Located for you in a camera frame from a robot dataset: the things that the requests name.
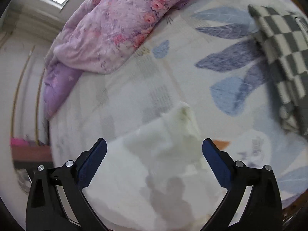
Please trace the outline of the white knit garment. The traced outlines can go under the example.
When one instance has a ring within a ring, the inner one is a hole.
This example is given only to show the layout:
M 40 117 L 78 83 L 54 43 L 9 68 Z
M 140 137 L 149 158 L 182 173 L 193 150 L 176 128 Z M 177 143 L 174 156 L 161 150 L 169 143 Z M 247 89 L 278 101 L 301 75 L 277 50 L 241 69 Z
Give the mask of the white knit garment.
M 110 230 L 200 230 L 224 195 L 202 154 L 192 109 L 166 114 L 108 144 L 88 202 Z

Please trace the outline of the purple pillow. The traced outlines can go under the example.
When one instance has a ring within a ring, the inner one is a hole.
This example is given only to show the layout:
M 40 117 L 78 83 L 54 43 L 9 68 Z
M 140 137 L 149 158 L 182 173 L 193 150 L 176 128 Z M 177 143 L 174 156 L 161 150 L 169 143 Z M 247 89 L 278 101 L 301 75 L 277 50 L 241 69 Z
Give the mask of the purple pillow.
M 43 93 L 45 117 L 50 120 L 68 98 L 83 70 L 70 68 L 60 62 L 46 71 Z

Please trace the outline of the white patterned bed blanket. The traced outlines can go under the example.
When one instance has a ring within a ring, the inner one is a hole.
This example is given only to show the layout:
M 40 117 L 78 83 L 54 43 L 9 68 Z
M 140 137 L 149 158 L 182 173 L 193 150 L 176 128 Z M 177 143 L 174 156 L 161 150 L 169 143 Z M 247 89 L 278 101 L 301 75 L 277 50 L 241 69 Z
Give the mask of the white patterned bed blanket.
M 298 11 L 291 0 L 190 0 L 170 11 L 118 71 L 84 73 L 50 121 L 54 164 L 186 103 L 202 140 L 246 166 L 270 165 L 282 205 L 290 205 L 307 189 L 307 141 L 280 126 L 249 5 Z

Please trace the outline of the grey white checkered garment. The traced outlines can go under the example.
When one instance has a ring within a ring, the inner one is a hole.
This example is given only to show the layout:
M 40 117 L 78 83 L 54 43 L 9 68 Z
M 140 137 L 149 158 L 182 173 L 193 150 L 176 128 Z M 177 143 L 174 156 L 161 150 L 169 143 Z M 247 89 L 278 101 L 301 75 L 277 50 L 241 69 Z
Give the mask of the grey white checkered garment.
M 280 97 L 281 125 L 307 137 L 307 21 L 272 7 L 249 5 L 248 11 Z

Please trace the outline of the pink floral quilt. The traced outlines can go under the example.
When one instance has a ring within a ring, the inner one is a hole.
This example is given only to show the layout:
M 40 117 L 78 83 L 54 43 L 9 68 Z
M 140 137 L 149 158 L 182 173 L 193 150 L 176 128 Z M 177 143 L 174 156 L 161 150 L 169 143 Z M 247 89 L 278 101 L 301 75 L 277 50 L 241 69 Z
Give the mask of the pink floral quilt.
M 119 69 L 168 10 L 182 0 L 85 0 L 47 56 L 48 73 L 66 67 L 110 74 Z

